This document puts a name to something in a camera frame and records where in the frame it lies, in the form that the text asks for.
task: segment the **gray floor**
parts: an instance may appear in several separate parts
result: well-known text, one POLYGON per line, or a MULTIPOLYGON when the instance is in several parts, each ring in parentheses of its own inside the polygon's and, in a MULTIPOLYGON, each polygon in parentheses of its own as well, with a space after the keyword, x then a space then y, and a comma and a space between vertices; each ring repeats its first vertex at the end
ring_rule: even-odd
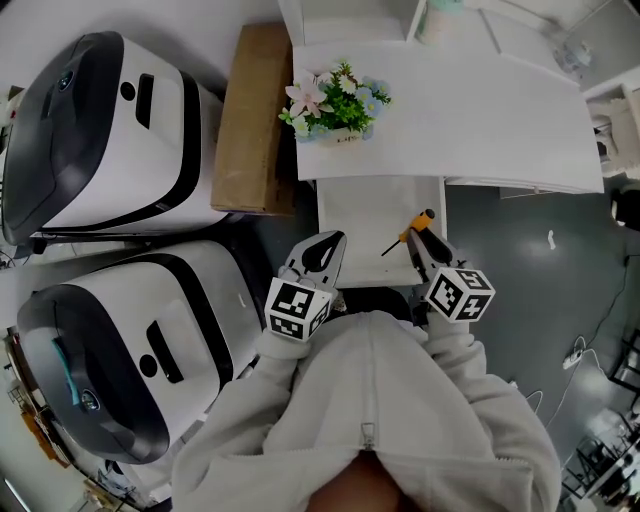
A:
MULTIPOLYGON (((317 232, 314 195, 299 184, 295 218, 261 218, 257 231, 274 271, 298 241, 317 232)), ((587 353, 572 372, 562 369, 575 338, 587 342, 623 286, 625 254, 640 254, 640 233, 609 214, 608 195, 547 194, 500 199, 498 189, 447 187, 450 241, 489 277, 496 297, 473 331, 484 342, 489 371, 514 379, 523 394, 541 389, 539 416, 561 460, 605 407, 625 411, 633 395, 612 385, 587 353), (548 242, 554 232, 556 248, 548 242)), ((632 258, 626 289, 591 348, 605 372, 619 341, 640 318, 640 258, 632 258)))

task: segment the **hoodie sleeve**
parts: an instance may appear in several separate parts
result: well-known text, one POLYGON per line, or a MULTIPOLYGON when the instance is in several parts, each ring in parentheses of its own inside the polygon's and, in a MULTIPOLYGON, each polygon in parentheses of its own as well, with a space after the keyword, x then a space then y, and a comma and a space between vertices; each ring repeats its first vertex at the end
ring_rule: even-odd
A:
POLYGON ((253 373, 224 387, 205 424, 178 454, 174 495, 193 491, 215 456, 261 453, 269 430, 287 408, 293 373, 310 344, 288 342, 264 331, 256 345, 260 360, 253 373))
POLYGON ((560 498, 561 470, 551 439, 531 407, 514 387, 487 375, 484 346, 469 334, 469 324, 450 324, 429 314, 433 360, 453 381, 491 439, 496 458, 518 459, 533 469, 531 510, 553 512, 560 498))

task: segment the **zipper pull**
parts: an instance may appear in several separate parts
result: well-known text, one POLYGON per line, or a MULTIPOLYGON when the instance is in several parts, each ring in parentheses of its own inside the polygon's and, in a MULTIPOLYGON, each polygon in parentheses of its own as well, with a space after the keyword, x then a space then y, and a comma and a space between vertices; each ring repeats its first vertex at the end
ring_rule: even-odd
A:
POLYGON ((365 451, 370 452, 375 446, 376 425, 375 423, 362 423, 360 428, 362 429, 364 449, 365 451))

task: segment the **screwdriver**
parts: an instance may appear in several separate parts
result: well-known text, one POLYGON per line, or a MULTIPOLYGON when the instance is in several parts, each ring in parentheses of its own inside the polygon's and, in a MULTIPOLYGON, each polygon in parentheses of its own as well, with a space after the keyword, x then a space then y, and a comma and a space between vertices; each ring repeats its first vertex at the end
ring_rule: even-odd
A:
POLYGON ((415 229, 418 233, 420 233, 424 229, 428 228, 433 222, 433 219, 435 218, 436 218, 436 214, 433 210, 425 210, 420 215, 416 216, 411 221, 411 224, 409 224, 409 227, 398 235, 398 241, 394 243, 391 247, 389 247, 386 251, 384 251, 382 253, 382 256, 387 254, 391 249, 393 249, 400 242, 402 242, 403 244, 406 244, 407 238, 409 237, 409 232, 411 231, 411 229, 415 229))

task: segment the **white hoodie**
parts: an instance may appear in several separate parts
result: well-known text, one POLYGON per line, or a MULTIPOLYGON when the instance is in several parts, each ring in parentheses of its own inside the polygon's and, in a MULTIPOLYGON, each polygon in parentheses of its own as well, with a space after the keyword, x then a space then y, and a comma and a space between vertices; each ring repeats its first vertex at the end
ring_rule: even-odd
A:
POLYGON ((374 312, 296 344, 268 332, 253 374, 220 393, 173 470, 178 512, 304 511, 372 449, 423 510, 555 510, 560 465, 517 389, 487 375, 468 324, 374 312))

